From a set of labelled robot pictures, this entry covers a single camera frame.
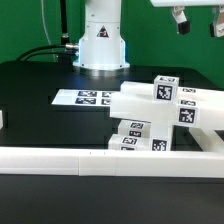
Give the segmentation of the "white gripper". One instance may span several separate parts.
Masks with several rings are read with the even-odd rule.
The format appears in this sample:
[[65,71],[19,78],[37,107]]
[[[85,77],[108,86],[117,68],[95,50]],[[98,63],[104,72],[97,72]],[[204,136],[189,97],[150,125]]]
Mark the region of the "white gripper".
[[224,36],[224,0],[150,0],[150,2],[154,7],[173,7],[172,16],[177,24],[177,33],[181,35],[190,32],[190,21],[185,16],[185,7],[215,6],[210,35],[217,38]]

